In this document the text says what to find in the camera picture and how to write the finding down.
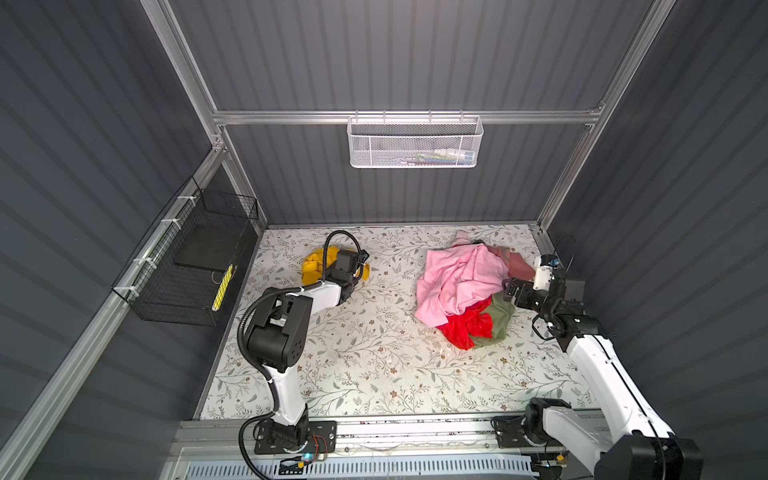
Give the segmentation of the yellow cloth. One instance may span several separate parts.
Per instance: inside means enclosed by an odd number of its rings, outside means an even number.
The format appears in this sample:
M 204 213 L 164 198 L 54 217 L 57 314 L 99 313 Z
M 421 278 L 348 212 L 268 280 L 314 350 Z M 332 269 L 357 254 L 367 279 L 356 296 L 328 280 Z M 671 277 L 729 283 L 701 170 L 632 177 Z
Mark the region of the yellow cloth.
M 341 251 L 339 247 L 330 246 L 326 255 L 326 266 L 333 264 Z M 323 248 L 318 248 L 309 254 L 303 261 L 301 267 L 301 281 L 303 286 L 312 285 L 321 280 L 322 277 L 322 255 Z

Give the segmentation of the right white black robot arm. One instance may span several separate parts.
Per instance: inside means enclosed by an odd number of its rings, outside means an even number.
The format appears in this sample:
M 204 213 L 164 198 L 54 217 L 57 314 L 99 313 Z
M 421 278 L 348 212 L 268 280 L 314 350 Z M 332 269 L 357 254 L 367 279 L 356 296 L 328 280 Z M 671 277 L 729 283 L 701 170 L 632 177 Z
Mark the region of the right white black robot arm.
M 563 446 L 595 479 L 698 479 L 703 455 L 691 439 L 678 436 L 645 399 L 622 365 L 612 342 L 581 302 L 565 298 L 559 280 L 547 289 L 507 279 L 507 300 L 534 312 L 549 339 L 567 354 L 595 396 L 608 431 L 598 432 L 566 401 L 533 398 L 516 436 L 532 446 Z

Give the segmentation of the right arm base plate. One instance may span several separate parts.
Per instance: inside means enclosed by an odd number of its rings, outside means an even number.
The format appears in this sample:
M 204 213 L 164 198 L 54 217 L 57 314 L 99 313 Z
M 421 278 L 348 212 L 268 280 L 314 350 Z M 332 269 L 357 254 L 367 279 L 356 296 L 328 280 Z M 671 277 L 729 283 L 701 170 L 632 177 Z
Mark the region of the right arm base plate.
M 544 431 L 543 420 L 539 417 L 496 416 L 491 419 L 490 424 L 500 448 L 562 446 Z

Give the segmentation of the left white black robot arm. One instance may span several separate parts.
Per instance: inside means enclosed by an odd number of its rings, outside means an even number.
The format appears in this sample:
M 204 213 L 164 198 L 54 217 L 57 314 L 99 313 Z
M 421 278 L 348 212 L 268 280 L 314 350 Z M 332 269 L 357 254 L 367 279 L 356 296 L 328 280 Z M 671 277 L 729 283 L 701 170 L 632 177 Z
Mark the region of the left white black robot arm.
M 271 420 L 297 428 L 306 422 L 308 407 L 300 393 L 298 363 L 308 342 L 310 318 L 349 299 L 366 275 L 365 250 L 319 251 L 311 283 L 266 290 L 246 308 L 236 341 L 243 358 L 267 381 L 273 398 Z

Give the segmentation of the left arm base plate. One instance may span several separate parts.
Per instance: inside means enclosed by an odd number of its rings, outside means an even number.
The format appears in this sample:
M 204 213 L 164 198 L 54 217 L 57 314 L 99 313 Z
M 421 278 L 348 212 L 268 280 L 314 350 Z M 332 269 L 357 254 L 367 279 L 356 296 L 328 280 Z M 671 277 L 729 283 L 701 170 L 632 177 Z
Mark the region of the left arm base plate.
M 257 455 L 329 454 L 336 448 L 336 421 L 309 421 L 285 426 L 273 420 L 262 422 L 255 430 Z

